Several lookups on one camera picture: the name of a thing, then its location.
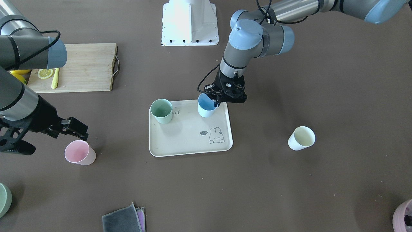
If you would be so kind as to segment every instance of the plastic cup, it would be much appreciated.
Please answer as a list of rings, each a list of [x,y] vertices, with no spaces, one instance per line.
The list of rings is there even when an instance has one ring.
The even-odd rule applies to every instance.
[[[315,133],[309,127],[300,126],[292,133],[288,144],[292,150],[299,151],[312,146],[315,143],[315,139]]]
[[[200,116],[210,117],[216,110],[215,102],[211,100],[205,93],[202,93],[197,98],[197,111]]]
[[[71,163],[89,165],[96,159],[96,153],[87,142],[75,140],[67,145],[64,157]]]
[[[157,99],[150,106],[150,113],[161,124],[169,123],[172,120],[172,103],[166,99]]]
[[[405,215],[410,215],[411,214],[411,206],[410,204],[412,203],[411,200],[407,200],[403,202],[398,208],[395,210],[393,213],[393,218],[392,218],[392,225],[393,225],[393,230],[395,232],[407,232],[410,230],[407,230],[406,225],[405,225]]]
[[[12,204],[12,192],[10,189],[0,183],[0,218],[6,214]]]

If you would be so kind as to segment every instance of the lemon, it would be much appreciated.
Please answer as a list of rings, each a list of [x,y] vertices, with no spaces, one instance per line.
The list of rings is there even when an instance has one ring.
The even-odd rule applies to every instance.
[[[27,85],[26,79],[20,74],[12,73],[12,75],[17,78],[19,81],[21,81],[23,84]]]
[[[37,76],[40,79],[47,79],[53,75],[53,70],[52,69],[39,69],[39,72],[37,73]]]
[[[30,71],[31,71],[31,69],[26,69],[26,70],[12,70],[12,71],[10,71],[10,73],[15,73],[15,74],[22,75],[22,74],[27,74],[27,73],[29,73]]]

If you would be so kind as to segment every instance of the cutting board handle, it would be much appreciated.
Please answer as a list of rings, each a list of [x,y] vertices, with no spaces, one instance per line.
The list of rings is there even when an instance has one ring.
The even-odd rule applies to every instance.
[[[114,62],[113,62],[113,75],[112,75],[112,78],[115,78],[115,76],[119,73],[119,70],[120,70],[120,61],[119,61],[119,58],[117,57],[117,52],[118,51],[119,51],[119,47],[116,47],[115,59],[114,59]]]

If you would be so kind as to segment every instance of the tray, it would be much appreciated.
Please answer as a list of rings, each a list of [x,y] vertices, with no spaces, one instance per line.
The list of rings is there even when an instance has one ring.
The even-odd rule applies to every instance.
[[[212,116],[197,112],[197,100],[171,102],[172,121],[160,124],[149,112],[149,150],[155,157],[223,152],[233,145],[227,104]]]

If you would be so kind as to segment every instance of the wooden cutting board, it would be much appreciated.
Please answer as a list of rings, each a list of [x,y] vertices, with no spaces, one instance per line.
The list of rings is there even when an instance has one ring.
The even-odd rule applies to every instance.
[[[31,71],[27,86],[36,93],[112,90],[115,43],[66,44],[66,50],[67,62],[60,68],[56,89],[51,88],[53,76],[42,80],[38,69]]]

